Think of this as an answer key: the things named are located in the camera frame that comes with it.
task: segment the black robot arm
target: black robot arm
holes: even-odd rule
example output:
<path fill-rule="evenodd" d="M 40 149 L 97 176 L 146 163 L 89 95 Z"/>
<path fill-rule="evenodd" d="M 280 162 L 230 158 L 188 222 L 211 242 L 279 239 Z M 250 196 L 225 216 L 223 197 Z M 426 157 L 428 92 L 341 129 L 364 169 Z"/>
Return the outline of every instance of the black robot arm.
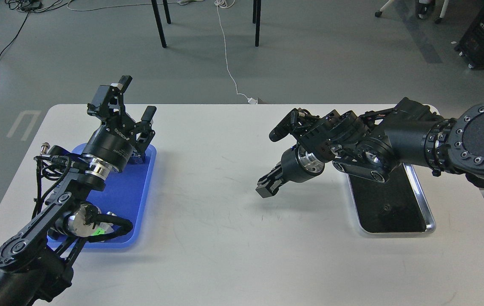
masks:
<path fill-rule="evenodd" d="M 360 116 L 333 110 L 319 117 L 298 108 L 269 138 L 279 141 L 288 134 L 297 143 L 259 179 L 256 190 L 263 198 L 274 196 L 288 181 L 318 176 L 327 162 L 341 172 L 382 183 L 401 163 L 410 163 L 432 169 L 434 176 L 466 174 L 484 187 L 484 104 L 447 120 L 408 98 L 394 108 Z"/>
<path fill-rule="evenodd" d="M 102 124 L 81 155 L 44 145 L 41 154 L 34 158 L 38 174 L 46 163 L 46 168 L 62 174 L 58 173 L 48 199 L 44 199 L 48 192 L 36 198 L 32 221 L 0 246 L 0 306 L 29 306 L 36 300 L 51 302 L 71 286 L 72 265 L 86 242 L 109 240 L 132 230 L 130 220 L 101 214 L 98 207 L 87 201 L 91 190 L 104 190 L 104 180 L 111 170 L 123 171 L 134 154 L 141 159 L 155 135 L 151 123 L 154 106 L 147 107 L 141 122 L 134 122 L 125 113 L 122 93 L 131 79 L 123 76 L 119 83 L 99 87 L 87 113 L 98 117 Z M 117 225 L 117 229 L 94 235 L 101 222 Z M 47 245 L 47 236 L 55 233 L 67 238 L 53 250 Z"/>

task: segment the black stand leg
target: black stand leg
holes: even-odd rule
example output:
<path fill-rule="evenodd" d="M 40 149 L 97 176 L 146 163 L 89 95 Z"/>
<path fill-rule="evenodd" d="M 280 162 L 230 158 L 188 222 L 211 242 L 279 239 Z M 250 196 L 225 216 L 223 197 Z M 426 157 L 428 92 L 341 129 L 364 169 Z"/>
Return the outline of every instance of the black stand leg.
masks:
<path fill-rule="evenodd" d="M 157 0 L 151 0 L 153 6 L 153 13 L 155 14 L 155 21 L 157 22 L 157 29 L 159 29 L 159 37 L 163 48 L 166 48 L 166 40 L 164 39 L 164 32 L 162 31 L 161 16 L 159 15 L 159 6 Z"/>
<path fill-rule="evenodd" d="M 255 21 L 257 27 L 255 27 L 255 47 L 259 46 L 259 35 L 261 31 L 261 0 L 255 0 L 257 2 L 257 13 L 255 14 Z"/>
<path fill-rule="evenodd" d="M 164 13 L 166 14 L 166 23 L 169 25 L 172 23 L 170 20 L 170 11 L 168 10 L 168 1 L 167 0 L 162 0 L 162 4 L 164 5 Z"/>
<path fill-rule="evenodd" d="M 253 24 L 257 22 L 257 0 L 253 0 Z"/>

